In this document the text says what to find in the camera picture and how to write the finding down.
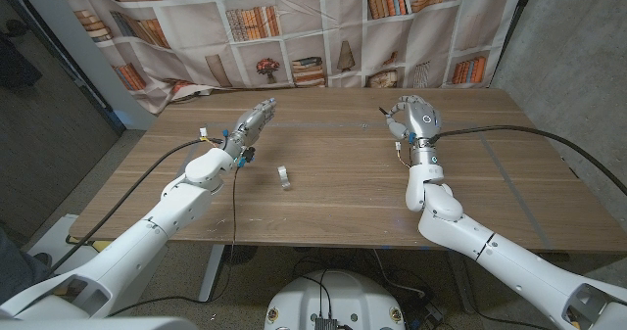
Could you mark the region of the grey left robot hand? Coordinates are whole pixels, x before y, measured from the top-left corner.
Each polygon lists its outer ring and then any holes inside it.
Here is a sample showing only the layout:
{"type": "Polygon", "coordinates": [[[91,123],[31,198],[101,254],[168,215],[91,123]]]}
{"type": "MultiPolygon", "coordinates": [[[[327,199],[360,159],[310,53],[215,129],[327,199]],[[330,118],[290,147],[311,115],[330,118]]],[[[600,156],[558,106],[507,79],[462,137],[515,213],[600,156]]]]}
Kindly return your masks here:
{"type": "Polygon", "coordinates": [[[233,159],[240,158],[247,148],[257,142],[265,125],[274,117],[275,107],[275,99],[270,98],[244,113],[226,136],[222,150],[233,159]]]}

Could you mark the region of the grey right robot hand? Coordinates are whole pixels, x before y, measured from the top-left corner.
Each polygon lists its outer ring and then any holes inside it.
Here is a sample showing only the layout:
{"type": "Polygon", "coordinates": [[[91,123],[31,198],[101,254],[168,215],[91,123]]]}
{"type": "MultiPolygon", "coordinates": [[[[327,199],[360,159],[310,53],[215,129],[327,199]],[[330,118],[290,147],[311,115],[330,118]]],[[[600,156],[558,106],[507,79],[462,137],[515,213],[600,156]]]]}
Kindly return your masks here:
{"type": "Polygon", "coordinates": [[[392,135],[414,149],[433,146],[441,131],[440,112],[417,95],[402,96],[384,117],[392,135]]]}

